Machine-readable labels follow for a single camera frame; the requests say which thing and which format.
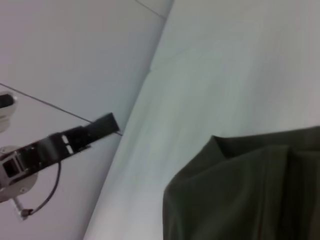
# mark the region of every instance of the black cable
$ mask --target black cable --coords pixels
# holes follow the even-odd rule
[[[59,185],[59,180],[60,180],[60,174],[61,174],[61,162],[58,162],[58,171],[56,174],[56,180],[55,180],[55,184],[53,186],[52,191],[50,192],[49,196],[46,198],[46,200],[43,201],[43,203],[40,204],[40,206],[38,206],[35,209],[29,209],[28,210],[28,215],[31,216],[33,214],[35,214],[36,212],[38,212],[40,209],[42,209],[53,197],[53,195],[55,194],[57,187]]]

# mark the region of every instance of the dark green fabric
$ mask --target dark green fabric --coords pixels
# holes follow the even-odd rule
[[[170,182],[164,240],[319,240],[320,127],[213,136]]]

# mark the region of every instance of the white wall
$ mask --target white wall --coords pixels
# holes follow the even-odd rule
[[[0,85],[88,120],[113,112],[123,130],[163,24],[163,18],[134,0],[0,0]],[[85,124],[19,97],[0,146],[26,145]],[[119,141],[117,135],[108,137],[66,160],[57,194],[26,222],[18,221],[9,202],[0,204],[0,239],[82,239]],[[43,171],[22,197],[26,207],[44,200],[56,168]]]
[[[202,38],[221,31],[225,25],[262,1],[264,0],[175,0],[151,69],[165,64]]]
[[[198,4],[197,15],[182,11],[190,2]],[[162,240],[165,187],[211,135],[254,135],[320,124],[320,1],[257,0],[248,7],[248,0],[241,0],[243,6],[228,0],[219,15],[212,13],[222,1],[212,0],[211,7],[199,2],[208,3],[175,2],[180,18],[169,18],[180,23],[175,26],[181,31],[167,37],[186,43],[201,37],[196,32],[211,34],[150,72],[87,240]],[[234,17],[230,13],[235,7],[245,11]],[[218,16],[220,23],[230,22],[214,31],[210,27]],[[187,20],[196,19],[193,26],[207,29],[191,29]],[[179,42],[172,43],[167,53]]]

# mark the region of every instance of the white ceiling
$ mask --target white ceiling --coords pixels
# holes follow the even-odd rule
[[[2,0],[0,82],[124,128],[163,25],[134,0]]]
[[[0,84],[88,120],[113,112],[124,130],[163,25],[163,18],[134,0],[2,0]],[[85,124],[18,96],[0,146],[23,146]],[[9,202],[0,204],[0,239],[82,239],[119,141],[110,136],[63,162],[53,199],[27,221],[18,221]],[[25,207],[37,207],[48,196],[56,172],[52,166],[39,174],[21,197]]]

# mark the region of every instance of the screw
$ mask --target screw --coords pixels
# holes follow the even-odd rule
[[[25,187],[20,188],[20,193],[24,194],[28,191]]]

